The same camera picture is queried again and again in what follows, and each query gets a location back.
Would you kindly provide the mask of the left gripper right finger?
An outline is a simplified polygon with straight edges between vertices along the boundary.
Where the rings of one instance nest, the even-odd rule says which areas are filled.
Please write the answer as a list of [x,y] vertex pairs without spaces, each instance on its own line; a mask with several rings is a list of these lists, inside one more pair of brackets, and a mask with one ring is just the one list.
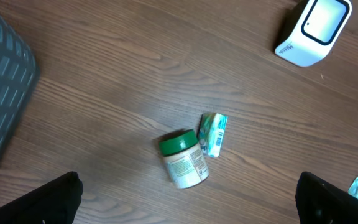
[[296,186],[301,224],[358,224],[358,199],[310,172],[302,172]]

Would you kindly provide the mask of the small teal white packet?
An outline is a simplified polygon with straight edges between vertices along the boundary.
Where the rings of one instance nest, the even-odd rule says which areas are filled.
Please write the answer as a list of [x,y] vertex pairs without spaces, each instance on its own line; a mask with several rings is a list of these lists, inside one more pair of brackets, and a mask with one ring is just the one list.
[[228,117],[219,113],[205,113],[201,117],[198,140],[203,154],[218,157],[221,152],[223,137]]

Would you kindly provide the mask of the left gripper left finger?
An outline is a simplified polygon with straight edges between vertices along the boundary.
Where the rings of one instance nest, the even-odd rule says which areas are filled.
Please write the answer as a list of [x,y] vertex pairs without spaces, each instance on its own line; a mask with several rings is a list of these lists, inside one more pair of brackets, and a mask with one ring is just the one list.
[[0,207],[0,223],[72,224],[82,194],[78,173],[68,172]]

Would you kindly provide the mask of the green lid jar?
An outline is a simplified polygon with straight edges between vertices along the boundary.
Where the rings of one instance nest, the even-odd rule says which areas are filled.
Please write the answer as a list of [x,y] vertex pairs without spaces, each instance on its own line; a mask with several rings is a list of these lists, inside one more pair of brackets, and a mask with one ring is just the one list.
[[209,177],[208,165],[193,129],[171,133],[158,145],[168,174],[176,188],[194,187]]

